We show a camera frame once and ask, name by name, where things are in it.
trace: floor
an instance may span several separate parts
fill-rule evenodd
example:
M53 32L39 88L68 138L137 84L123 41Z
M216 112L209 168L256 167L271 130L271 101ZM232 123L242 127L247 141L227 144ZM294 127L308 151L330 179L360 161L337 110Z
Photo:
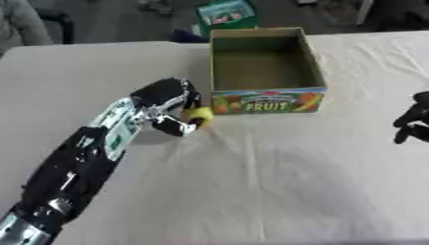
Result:
M190 30L194 7L209 0L172 0L171 18L138 11L135 0L30 0L40 8L67 12L76 23L77 43L169 40L174 29ZM307 34L374 32L376 25L333 26L317 7L299 8L295 0L252 0L263 27L303 27ZM53 36L59 31L49 25Z

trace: white tablecloth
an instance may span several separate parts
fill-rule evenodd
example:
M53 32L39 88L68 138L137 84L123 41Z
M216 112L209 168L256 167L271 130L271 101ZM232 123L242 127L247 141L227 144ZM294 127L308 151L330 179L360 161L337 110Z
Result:
M328 92L314 114L218 116L186 139L143 132L55 244L244 244L429 236L429 144L394 119L429 90L429 33L309 36ZM159 78L206 99L206 45L26 47L0 60L0 212L54 148Z

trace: fruit box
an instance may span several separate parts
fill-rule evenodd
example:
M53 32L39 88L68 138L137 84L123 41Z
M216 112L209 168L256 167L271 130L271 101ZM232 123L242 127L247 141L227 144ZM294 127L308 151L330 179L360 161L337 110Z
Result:
M327 86L301 28L214 30L216 114L315 112Z

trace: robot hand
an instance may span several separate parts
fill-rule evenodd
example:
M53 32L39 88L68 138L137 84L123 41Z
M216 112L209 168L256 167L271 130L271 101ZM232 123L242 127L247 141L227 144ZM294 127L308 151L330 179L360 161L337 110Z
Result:
M394 122L399 128L395 143L404 143L409 136L429 143L429 92L414 95L415 104Z
M169 115L183 106L188 122ZM112 103L61 144L32 175L19 200L0 219L0 245L48 245L97 195L145 123L186 136L212 118L185 79L168 78Z

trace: colorful fruit graphic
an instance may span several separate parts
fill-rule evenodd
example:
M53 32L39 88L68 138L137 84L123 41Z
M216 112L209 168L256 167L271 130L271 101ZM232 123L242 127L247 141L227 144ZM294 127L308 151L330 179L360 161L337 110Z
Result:
M217 114L227 114L228 113L228 105L220 104L214 106L214 112Z
M316 93L304 93L299 98L300 107L294 109L295 112L301 112L306 110L315 110L317 103L322 99L323 94Z
M231 110L237 112L241 110L241 103L240 102L232 102L230 103Z
M241 96L229 96L227 100L229 102L241 102Z

